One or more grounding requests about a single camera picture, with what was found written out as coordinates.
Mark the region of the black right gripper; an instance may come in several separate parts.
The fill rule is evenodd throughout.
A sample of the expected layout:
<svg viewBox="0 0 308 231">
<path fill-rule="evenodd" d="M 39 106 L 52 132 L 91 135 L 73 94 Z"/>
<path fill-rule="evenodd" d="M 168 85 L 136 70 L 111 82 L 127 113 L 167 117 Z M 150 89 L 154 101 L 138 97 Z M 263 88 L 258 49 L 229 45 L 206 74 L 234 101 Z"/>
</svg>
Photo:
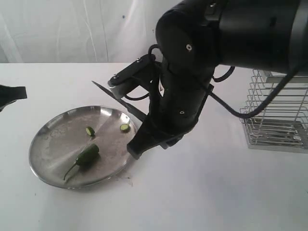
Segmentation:
<svg viewBox="0 0 308 231">
<path fill-rule="evenodd" d="M 163 145 L 166 149 L 175 145 L 195 127 L 213 73 L 212 67 L 191 71 L 172 70 L 167 64 L 161 66 L 150 91 L 149 114 L 127 144 L 127 151 L 134 159 L 156 146 Z"/>
</svg>

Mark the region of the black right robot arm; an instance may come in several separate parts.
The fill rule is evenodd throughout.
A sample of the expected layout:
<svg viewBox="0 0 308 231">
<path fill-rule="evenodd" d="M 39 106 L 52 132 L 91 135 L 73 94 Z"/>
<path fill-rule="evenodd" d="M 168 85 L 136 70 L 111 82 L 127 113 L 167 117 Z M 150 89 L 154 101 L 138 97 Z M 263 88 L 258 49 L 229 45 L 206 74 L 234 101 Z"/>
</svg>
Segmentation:
<svg viewBox="0 0 308 231">
<path fill-rule="evenodd" d="M 149 112 L 127 150 L 139 159 L 169 147 L 198 122 L 208 96 L 238 118 L 263 111 L 290 80 L 308 72 L 308 3 L 305 0 L 184 0 L 158 20 L 160 67 L 150 61 Z M 270 95 L 242 114 L 210 87 L 220 65 L 283 73 Z"/>
</svg>

